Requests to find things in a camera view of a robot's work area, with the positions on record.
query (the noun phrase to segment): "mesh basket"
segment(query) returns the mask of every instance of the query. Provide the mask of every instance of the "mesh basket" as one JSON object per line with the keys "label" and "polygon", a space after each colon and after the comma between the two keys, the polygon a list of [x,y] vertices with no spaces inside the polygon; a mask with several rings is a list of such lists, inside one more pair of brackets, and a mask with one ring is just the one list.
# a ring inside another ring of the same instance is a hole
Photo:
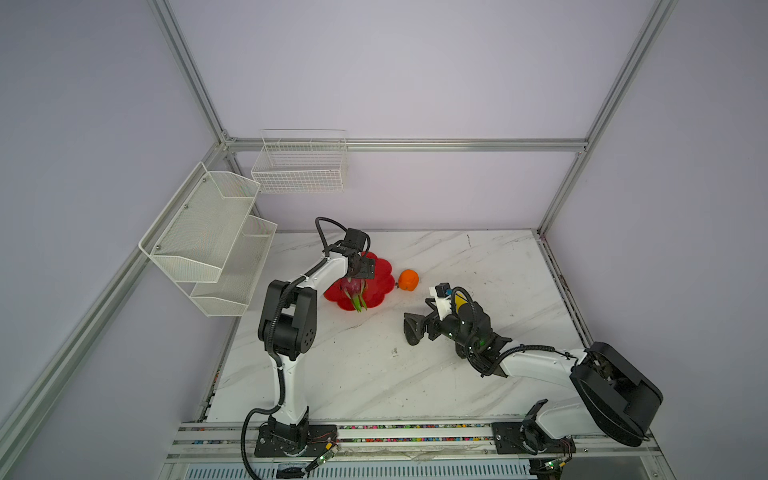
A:
{"label": "mesh basket", "polygon": [[250,214],[258,191],[250,178],[198,164],[166,207],[172,219],[163,212],[139,242],[207,316],[243,315],[253,297],[277,230]]}
{"label": "mesh basket", "polygon": [[256,200],[259,184],[206,172],[149,257],[174,282],[216,282]]}
{"label": "mesh basket", "polygon": [[208,316],[241,316],[248,310],[277,225],[249,215],[219,281],[198,283],[189,297]]}
{"label": "mesh basket", "polygon": [[344,191],[346,132],[263,130],[264,146],[251,171],[265,194]]}

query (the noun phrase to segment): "white wall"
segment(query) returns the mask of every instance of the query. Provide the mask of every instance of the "white wall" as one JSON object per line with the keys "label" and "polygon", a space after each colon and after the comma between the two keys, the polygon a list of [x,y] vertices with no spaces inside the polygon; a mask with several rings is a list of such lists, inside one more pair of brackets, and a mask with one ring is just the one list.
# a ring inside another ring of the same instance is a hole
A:
{"label": "white wall", "polygon": [[766,21],[680,0],[549,235],[595,339],[664,394],[678,480],[765,476]]}
{"label": "white wall", "polygon": [[[213,136],[145,0],[3,2],[0,45],[4,422]],[[167,446],[171,424],[200,401],[230,321],[204,319],[153,275],[44,427],[36,445],[46,446],[25,462],[43,462],[56,478],[103,478],[45,459],[54,450],[85,463],[125,459],[121,449],[138,447],[122,443],[107,455],[104,430],[146,422],[154,429],[144,442]],[[121,475],[159,468],[163,452],[152,455],[133,458]],[[29,472],[16,478],[49,476]]]}
{"label": "white wall", "polygon": [[584,137],[653,0],[174,0],[230,134]]}
{"label": "white wall", "polygon": [[[350,138],[583,138],[654,0],[172,3],[236,137],[339,128]],[[354,154],[344,195],[264,194],[258,204],[281,230],[311,229],[320,214],[375,228],[530,228],[572,160]],[[245,170],[254,161],[240,155]]]}
{"label": "white wall", "polygon": [[[256,155],[238,161],[249,169]],[[349,154],[342,194],[258,197],[280,230],[313,230],[315,217],[377,230],[537,227],[574,159],[571,152]]]}
{"label": "white wall", "polygon": [[32,443],[13,480],[154,480],[210,388],[232,319],[209,319],[155,266]]}

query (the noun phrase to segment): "white wire basket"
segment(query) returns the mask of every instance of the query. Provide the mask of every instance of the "white wire basket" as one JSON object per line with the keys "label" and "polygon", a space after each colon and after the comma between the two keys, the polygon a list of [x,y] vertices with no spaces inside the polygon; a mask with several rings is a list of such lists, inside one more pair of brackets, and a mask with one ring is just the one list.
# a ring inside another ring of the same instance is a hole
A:
{"label": "white wire basket", "polygon": [[190,299],[208,316],[242,316],[261,276],[277,225],[249,215],[216,283],[196,283]]}
{"label": "white wire basket", "polygon": [[203,164],[186,184],[195,177],[199,180],[162,233],[161,214],[139,248],[207,316],[240,316],[248,309],[277,225],[250,214],[258,182],[208,171]]}
{"label": "white wire basket", "polygon": [[343,192],[344,130],[262,130],[264,146],[251,175],[264,194]]}

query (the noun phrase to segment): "black bracket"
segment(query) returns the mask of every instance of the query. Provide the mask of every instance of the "black bracket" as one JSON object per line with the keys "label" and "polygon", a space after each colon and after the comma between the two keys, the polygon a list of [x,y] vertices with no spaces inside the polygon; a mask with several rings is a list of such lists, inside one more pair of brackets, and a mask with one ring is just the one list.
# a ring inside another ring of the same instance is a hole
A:
{"label": "black bracket", "polygon": [[[491,430],[493,431],[493,441],[496,444],[496,453],[499,455],[536,455],[523,446],[527,439],[522,422],[492,423]],[[576,446],[573,439],[566,437],[564,440],[569,443],[571,451],[574,452]],[[540,453],[555,456],[562,455],[563,445],[560,443],[553,444]]]}
{"label": "black bracket", "polygon": [[259,427],[259,438],[253,454],[257,458],[317,457],[326,451],[328,442],[335,442],[336,425],[310,425],[307,409],[297,425],[286,425],[270,415]]}

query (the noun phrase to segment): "white marble table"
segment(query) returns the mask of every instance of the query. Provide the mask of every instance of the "white marble table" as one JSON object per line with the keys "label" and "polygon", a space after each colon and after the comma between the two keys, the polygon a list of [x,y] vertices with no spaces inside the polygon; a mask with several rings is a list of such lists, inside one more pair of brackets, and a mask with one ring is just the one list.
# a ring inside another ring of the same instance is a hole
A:
{"label": "white marble table", "polygon": [[[539,399],[574,390],[533,379],[480,375],[444,337],[410,346],[404,312],[427,314],[428,288],[463,286],[513,343],[583,348],[557,287],[528,230],[371,233],[371,251],[392,263],[395,278],[411,268],[415,292],[395,289],[367,312],[345,312],[319,298],[317,338],[306,354],[313,420],[489,419],[522,415]],[[253,302],[227,357],[208,422],[240,422],[275,403],[272,371],[257,327],[267,285],[292,280],[320,258],[317,233],[275,236]],[[261,420],[254,416],[252,422]]]}

